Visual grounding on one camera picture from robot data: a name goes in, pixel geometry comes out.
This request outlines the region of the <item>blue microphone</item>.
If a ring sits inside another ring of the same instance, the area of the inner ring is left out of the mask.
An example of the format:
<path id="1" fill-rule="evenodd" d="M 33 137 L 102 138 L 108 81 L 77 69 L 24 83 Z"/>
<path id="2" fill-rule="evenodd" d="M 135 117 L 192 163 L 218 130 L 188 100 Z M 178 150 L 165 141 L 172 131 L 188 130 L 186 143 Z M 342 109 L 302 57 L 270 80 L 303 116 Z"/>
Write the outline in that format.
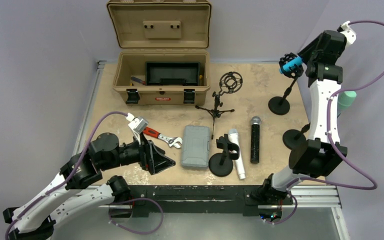
<path id="1" fill-rule="evenodd" d="M 286 74 L 292 72 L 294 69 L 301 67 L 303 64 L 303 59 L 300 56 L 285 56 L 280 59 L 280 73 Z"/>

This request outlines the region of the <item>mint green microphone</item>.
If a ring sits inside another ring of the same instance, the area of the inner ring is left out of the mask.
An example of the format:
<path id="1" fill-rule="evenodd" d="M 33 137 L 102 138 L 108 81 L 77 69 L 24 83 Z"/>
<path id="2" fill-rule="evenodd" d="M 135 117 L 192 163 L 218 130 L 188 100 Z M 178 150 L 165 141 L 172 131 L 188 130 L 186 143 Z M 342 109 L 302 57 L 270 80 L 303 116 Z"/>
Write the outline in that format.
<path id="1" fill-rule="evenodd" d="M 339 117 L 342 111 L 349 108 L 357 97 L 355 91 L 344 91 L 339 94 L 337 99 L 337 116 Z"/>

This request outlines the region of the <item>black round-base clip stand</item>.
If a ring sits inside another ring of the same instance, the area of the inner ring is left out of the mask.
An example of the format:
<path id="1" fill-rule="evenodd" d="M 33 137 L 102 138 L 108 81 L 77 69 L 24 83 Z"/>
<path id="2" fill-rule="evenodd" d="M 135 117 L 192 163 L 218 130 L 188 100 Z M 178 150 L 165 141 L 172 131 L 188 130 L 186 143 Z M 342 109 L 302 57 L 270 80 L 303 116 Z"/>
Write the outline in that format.
<path id="1" fill-rule="evenodd" d="M 222 152 L 215 153 L 210 157 L 208 168 L 213 175 L 226 177 L 233 171 L 233 161 L 238 158 L 238 154 L 232 153 L 232 151 L 239 151 L 239 147 L 229 141 L 227 133 L 216 140 L 216 147 Z"/>

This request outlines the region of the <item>white microphone grey grille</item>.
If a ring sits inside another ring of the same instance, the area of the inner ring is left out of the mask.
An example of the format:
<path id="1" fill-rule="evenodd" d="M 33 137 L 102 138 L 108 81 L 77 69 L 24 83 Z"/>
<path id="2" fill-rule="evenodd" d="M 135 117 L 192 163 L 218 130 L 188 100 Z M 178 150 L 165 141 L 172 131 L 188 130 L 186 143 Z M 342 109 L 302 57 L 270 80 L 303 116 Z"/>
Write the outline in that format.
<path id="1" fill-rule="evenodd" d="M 240 180 L 244 180 L 246 178 L 246 172 L 245 172 L 245 167 L 244 167 L 244 163 L 243 163 L 241 147 L 240 147 L 240 143 L 239 143 L 239 133 L 238 133 L 237 129 L 231 128 L 228 131 L 228 139 L 230 142 L 232 142 L 233 144 L 236 144 L 238 146 L 239 151 L 232 150 L 231 152 L 238 154 L 238 158 L 236 160 L 234 160 L 235 168 L 236 168 L 236 171 L 238 174 L 238 178 Z"/>

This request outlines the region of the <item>black tripod shock-mount stand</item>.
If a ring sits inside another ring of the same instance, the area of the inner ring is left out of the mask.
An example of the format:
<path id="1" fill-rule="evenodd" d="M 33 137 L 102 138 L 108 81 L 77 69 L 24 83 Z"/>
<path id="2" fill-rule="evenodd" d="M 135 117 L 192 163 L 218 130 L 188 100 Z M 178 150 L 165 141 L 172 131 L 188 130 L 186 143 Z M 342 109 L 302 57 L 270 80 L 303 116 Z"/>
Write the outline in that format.
<path id="1" fill-rule="evenodd" d="M 219 109 L 224 104 L 223 102 L 221 102 L 221 96 L 234 94 L 238 92 L 243 86 L 243 77 L 239 72 L 236 72 L 236 71 L 227 72 L 220 77 L 218 86 L 219 86 L 219 91 L 218 92 L 214 91 L 212 93 L 212 97 L 214 98 L 213 109 L 203 108 L 198 105 L 195 106 L 196 109 L 204 110 L 208 112 L 212 117 L 211 139 L 214 138 L 216 119 L 219 119 L 221 115 L 224 113 L 228 113 L 228 112 L 232 113 L 235 111 L 235 109 L 229 109 L 229 110 Z"/>

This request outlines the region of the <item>black microphone silver grille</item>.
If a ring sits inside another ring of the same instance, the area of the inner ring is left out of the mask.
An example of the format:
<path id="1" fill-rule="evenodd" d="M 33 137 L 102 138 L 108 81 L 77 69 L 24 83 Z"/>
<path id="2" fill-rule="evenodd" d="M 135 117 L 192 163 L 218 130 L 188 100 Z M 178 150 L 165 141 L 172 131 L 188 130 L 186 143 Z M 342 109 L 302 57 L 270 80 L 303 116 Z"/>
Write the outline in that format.
<path id="1" fill-rule="evenodd" d="M 260 162 L 260 126 L 262 120 L 258 116 L 252 117 L 251 124 L 251 139 L 250 139 L 250 162 L 258 164 Z"/>

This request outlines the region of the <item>black stand holding green microphone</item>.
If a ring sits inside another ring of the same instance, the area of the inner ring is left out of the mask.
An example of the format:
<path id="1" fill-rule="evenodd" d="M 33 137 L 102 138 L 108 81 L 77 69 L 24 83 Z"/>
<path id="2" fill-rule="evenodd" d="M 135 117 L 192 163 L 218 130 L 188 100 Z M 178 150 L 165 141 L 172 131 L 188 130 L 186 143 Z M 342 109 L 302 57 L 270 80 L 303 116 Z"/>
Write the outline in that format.
<path id="1" fill-rule="evenodd" d="M 282 135 L 283 144 L 290 150 L 300 146 L 307 139 L 305 133 L 310 129 L 311 124 L 304 125 L 301 130 L 289 129 Z"/>

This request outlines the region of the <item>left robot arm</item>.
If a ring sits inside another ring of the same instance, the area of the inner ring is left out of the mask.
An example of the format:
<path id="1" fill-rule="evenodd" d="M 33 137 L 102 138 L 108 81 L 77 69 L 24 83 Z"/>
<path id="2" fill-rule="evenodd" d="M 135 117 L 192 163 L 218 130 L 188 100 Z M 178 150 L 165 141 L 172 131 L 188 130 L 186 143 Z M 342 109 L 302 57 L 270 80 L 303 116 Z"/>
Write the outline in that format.
<path id="1" fill-rule="evenodd" d="M 54 179 L 35 198 L 19 207 L 3 211 L 9 225 L 6 240 L 47 240 L 57 225 L 102 205 L 122 205 L 134 197 L 126 180 L 114 175 L 88 194 L 81 192 L 103 178 L 106 170 L 138 163 L 150 175 L 175 166 L 165 151 L 143 134 L 128 144 L 120 144 L 113 133 L 102 133 L 81 153 L 70 158 Z"/>

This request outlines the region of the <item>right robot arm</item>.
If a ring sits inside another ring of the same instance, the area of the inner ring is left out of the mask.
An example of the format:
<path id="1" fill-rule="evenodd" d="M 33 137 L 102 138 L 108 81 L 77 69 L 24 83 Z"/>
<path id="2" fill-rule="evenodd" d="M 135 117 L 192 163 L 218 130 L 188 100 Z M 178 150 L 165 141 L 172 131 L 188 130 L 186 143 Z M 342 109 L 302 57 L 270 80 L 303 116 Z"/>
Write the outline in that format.
<path id="1" fill-rule="evenodd" d="M 272 204 L 286 198 L 288 190 L 304 178 L 328 176 L 346 156 L 348 149 L 340 144 L 337 130 L 338 97 L 343 82 L 343 69 L 338 58 L 356 40 L 352 30 L 325 30 L 297 54 L 286 55 L 280 71 L 290 77 L 293 72 L 305 75 L 311 97 L 308 138 L 293 148 L 288 166 L 272 173 L 249 198 Z"/>

